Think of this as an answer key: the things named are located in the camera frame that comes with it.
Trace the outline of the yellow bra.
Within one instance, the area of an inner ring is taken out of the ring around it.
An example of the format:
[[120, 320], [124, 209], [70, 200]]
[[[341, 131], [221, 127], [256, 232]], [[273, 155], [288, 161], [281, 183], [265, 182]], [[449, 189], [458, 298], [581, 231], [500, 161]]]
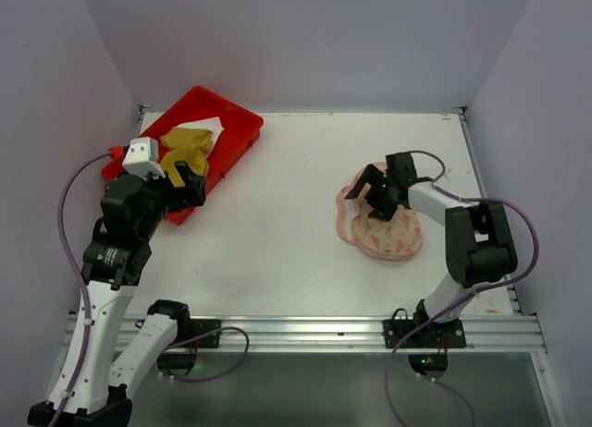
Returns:
[[206, 176], [209, 171], [207, 157], [214, 147], [214, 133], [206, 128], [172, 128], [161, 137], [166, 153], [160, 165], [167, 172], [172, 184], [183, 187], [184, 182], [175, 167], [176, 162], [186, 162], [195, 175]]

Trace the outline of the floral mesh laundry bag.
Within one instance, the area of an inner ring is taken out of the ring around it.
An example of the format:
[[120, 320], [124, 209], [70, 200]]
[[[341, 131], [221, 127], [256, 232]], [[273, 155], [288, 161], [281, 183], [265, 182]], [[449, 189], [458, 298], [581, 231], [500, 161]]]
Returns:
[[371, 258], [386, 261], [412, 258], [423, 246], [422, 227], [417, 214], [399, 206], [389, 221], [371, 218], [372, 209], [364, 198], [369, 186], [363, 188], [357, 199], [345, 199], [361, 174], [362, 170], [336, 196], [339, 238]]

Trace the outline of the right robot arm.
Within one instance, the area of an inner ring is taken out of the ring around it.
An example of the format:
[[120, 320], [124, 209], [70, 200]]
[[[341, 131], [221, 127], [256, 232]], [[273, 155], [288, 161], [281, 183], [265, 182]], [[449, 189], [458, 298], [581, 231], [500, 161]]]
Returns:
[[412, 316], [387, 322], [389, 345], [465, 347], [460, 315], [481, 286], [514, 272], [518, 260], [503, 205], [455, 196], [418, 175], [412, 152], [367, 165], [336, 198], [339, 236], [379, 259], [405, 259], [420, 246], [414, 222], [423, 214], [443, 225], [447, 272]]

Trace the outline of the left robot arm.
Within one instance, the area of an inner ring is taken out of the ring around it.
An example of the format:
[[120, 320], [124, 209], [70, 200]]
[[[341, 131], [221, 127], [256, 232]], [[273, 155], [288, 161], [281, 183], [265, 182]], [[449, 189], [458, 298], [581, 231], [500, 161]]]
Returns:
[[134, 174], [124, 169], [105, 186], [102, 215], [74, 268], [80, 308], [68, 353], [48, 398], [30, 408], [30, 426], [126, 426], [132, 399], [149, 368], [190, 324], [187, 305], [154, 303], [142, 330], [124, 352], [114, 355], [125, 313], [152, 251], [150, 240], [168, 213], [201, 206], [206, 178], [184, 161], [175, 168], [177, 187], [156, 167]]

